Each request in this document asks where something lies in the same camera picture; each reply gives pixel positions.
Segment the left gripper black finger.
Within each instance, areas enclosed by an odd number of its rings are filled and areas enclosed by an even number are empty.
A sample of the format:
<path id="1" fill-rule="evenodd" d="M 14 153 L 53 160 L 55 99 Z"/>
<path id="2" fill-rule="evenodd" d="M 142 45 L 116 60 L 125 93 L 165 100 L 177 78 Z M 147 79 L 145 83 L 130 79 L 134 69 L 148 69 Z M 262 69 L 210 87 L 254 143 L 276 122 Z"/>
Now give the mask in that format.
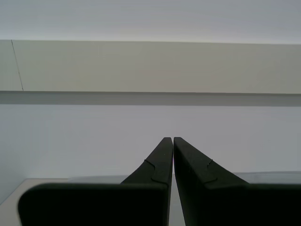
<path id="1" fill-rule="evenodd" d="M 173 142 L 166 137 L 119 184 L 45 183 L 23 193 L 23 226 L 166 226 Z"/>
<path id="2" fill-rule="evenodd" d="M 298 226 L 298 184 L 250 184 L 181 137 L 174 138 L 174 170 L 188 226 Z"/>

